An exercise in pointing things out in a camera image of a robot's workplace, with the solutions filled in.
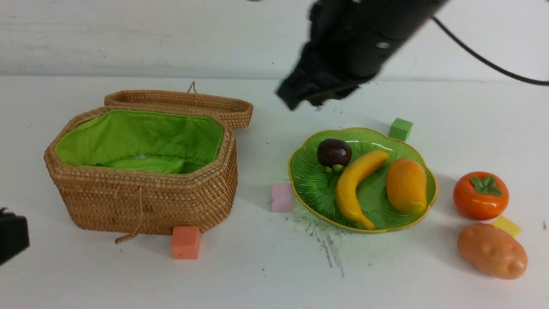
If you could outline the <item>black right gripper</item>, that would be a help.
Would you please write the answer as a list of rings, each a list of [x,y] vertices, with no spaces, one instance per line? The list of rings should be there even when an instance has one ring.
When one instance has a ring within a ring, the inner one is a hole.
[[[444,0],[317,0],[310,33],[276,95],[290,110],[342,100],[375,78]]]

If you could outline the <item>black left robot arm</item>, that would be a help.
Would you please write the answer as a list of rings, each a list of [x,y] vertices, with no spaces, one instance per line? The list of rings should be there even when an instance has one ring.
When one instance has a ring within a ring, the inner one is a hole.
[[[26,250],[29,245],[27,218],[3,207],[0,210],[0,265]]]

